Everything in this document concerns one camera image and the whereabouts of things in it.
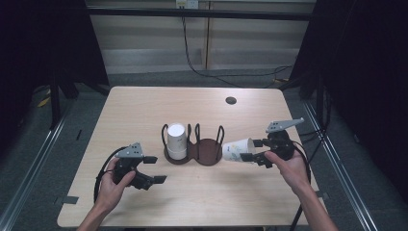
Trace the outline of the brown wooden wire cup holder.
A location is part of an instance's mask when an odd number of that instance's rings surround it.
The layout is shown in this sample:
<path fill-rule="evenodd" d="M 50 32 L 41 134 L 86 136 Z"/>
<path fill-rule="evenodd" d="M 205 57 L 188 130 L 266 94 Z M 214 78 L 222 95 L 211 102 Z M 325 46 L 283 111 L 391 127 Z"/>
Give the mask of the brown wooden wire cup holder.
<path fill-rule="evenodd" d="M 217 164 L 222 157 L 222 143 L 224 139 L 224 128 L 219 125 L 217 129 L 217 138 L 203 139 L 201 137 L 201 127 L 197 123 L 194 128 L 189 124 L 186 128 L 187 135 L 187 156 L 182 160 L 173 160 L 167 151 L 167 128 L 165 124 L 162 127 L 161 137 L 164 145 L 164 154 L 166 159 L 174 165 L 183 165 L 190 160 L 196 160 L 202 166 L 213 166 Z"/>

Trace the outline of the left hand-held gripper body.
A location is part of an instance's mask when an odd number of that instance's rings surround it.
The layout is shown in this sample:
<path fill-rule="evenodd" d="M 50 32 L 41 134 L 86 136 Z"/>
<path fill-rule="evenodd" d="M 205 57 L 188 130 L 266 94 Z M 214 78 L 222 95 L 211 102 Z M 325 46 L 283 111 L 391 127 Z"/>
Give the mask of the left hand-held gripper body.
<path fill-rule="evenodd" d="M 153 177 L 138 172 L 138 165 L 143 163 L 142 160 L 145 157 L 139 142 L 123 147 L 115 153 L 115 156 L 118 158 L 114 168 L 115 183 L 118 183 L 129 171 L 134 171 L 136 176 L 130 186 L 147 191 L 154 184 Z"/>

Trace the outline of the black stand leg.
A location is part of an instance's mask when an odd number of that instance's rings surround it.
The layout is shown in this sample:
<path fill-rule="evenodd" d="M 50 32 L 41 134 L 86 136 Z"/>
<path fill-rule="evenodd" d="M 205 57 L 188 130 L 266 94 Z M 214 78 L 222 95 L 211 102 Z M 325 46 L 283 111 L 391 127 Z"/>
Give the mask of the black stand leg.
<path fill-rule="evenodd" d="M 316 99 L 316 115 L 319 127 L 323 127 L 323 101 L 324 101 L 324 85 L 323 85 L 323 78 L 320 75 L 318 78 L 318 85 L 317 85 L 317 99 Z"/>
<path fill-rule="evenodd" d="M 61 119 L 60 89 L 58 84 L 58 75 L 55 72 L 53 72 L 50 76 L 50 99 L 52 108 L 50 129 L 54 130 Z"/>

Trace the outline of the black horizontal bar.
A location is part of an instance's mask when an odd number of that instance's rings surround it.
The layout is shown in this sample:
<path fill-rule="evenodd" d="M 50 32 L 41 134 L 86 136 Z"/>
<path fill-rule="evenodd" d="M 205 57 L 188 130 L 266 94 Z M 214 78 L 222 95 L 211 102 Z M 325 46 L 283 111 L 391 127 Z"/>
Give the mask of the black horizontal bar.
<path fill-rule="evenodd" d="M 164 17 L 204 17 L 204 18 L 237 18 L 310 21 L 314 18 L 311 13 L 266 13 L 246 11 L 219 10 L 177 10 L 177 9 L 134 9 L 134 8 L 106 8 L 88 7 L 89 14 L 96 15 L 129 15 L 129 16 L 164 16 Z"/>

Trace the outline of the person's right hand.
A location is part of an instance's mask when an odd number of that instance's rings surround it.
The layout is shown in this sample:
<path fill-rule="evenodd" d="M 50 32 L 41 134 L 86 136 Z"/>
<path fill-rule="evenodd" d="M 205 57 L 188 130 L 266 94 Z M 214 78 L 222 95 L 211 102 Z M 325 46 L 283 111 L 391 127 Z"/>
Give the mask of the person's right hand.
<path fill-rule="evenodd" d="M 310 190 L 306 166 L 301 154 L 295 151 L 288 161 L 281 159 L 271 151 L 267 151 L 265 156 L 278 167 L 285 182 L 298 198 L 302 198 Z"/>

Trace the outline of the metal floor rail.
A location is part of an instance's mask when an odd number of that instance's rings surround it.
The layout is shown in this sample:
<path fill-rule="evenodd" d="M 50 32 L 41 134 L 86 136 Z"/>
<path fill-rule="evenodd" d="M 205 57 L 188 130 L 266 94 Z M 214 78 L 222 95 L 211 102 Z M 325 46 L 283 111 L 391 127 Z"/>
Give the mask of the metal floor rail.
<path fill-rule="evenodd" d="M 54 230 L 66 197 L 67 173 L 55 156 L 73 100 L 51 127 L 51 107 L 32 106 L 0 161 L 0 231 Z"/>
<path fill-rule="evenodd" d="M 364 202 L 361 195 L 355 188 L 348 172 L 346 171 L 342 159 L 340 158 L 334 144 L 330 140 L 326 132 L 318 123 L 317 112 L 309 101 L 303 103 L 305 111 L 313 125 L 315 132 L 318 134 L 320 145 L 323 147 L 339 181 L 342 185 L 344 193 L 347 196 L 348 201 L 351 204 L 357 218 L 359 219 L 363 229 L 365 231 L 379 231 L 375 224 L 373 217 Z"/>

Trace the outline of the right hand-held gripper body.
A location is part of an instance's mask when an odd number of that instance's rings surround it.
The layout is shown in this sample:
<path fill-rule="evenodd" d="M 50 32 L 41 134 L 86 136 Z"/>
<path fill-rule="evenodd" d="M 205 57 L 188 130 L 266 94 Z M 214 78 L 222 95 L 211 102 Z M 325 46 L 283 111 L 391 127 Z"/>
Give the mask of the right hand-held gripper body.
<path fill-rule="evenodd" d="M 304 122 L 304 118 L 272 121 L 266 129 L 268 136 L 262 139 L 262 145 L 267 146 L 284 161 L 288 161 L 294 153 L 295 146 L 287 129 Z"/>

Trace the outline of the person's left hand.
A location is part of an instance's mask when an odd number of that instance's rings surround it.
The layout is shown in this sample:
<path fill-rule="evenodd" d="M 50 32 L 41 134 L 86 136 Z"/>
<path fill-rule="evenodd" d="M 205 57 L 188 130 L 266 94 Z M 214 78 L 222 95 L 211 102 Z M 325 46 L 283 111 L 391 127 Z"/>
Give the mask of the person's left hand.
<path fill-rule="evenodd" d="M 114 168 L 118 162 L 118 158 L 110 160 L 107 171 L 102 175 L 99 194 L 97 196 L 94 207 L 102 214 L 108 214 L 112 211 L 120 201 L 124 189 L 130 185 L 136 173 L 129 171 L 118 182 L 114 182 Z"/>

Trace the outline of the black curtain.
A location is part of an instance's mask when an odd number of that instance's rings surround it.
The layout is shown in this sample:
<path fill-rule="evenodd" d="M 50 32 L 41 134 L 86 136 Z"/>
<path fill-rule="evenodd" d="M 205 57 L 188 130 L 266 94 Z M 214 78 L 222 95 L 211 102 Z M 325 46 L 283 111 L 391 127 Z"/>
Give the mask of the black curtain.
<path fill-rule="evenodd" d="M 0 0 L 0 154 L 14 140 L 34 90 L 108 85 L 85 0 Z"/>
<path fill-rule="evenodd" d="M 324 85 L 408 203 L 408 0 L 316 0 L 291 74 Z"/>

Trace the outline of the floral paper cup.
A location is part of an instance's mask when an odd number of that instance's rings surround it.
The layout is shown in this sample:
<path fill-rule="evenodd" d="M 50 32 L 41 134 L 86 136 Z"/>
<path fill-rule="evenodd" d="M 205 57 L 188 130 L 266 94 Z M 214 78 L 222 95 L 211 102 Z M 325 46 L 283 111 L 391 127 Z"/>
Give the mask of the floral paper cup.
<path fill-rule="evenodd" d="M 241 162 L 243 153 L 254 153 L 256 151 L 251 138 L 231 141 L 222 146 L 222 158 L 225 161 Z"/>

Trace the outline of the white wall socket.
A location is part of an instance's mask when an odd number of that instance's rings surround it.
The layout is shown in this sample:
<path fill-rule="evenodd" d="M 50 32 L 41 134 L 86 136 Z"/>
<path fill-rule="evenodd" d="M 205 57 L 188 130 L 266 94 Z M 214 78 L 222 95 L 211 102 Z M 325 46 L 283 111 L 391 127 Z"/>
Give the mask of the white wall socket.
<path fill-rule="evenodd" d="M 177 9 L 198 10 L 198 0 L 175 0 Z"/>

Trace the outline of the stack of white paper cups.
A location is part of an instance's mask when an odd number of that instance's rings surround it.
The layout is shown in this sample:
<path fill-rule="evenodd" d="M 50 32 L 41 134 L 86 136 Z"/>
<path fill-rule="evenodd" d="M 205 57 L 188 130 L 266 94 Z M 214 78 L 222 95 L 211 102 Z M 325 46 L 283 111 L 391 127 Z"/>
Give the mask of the stack of white paper cups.
<path fill-rule="evenodd" d="M 183 124 L 172 123 L 168 126 L 167 151 L 173 160 L 182 160 L 187 156 L 187 135 Z"/>

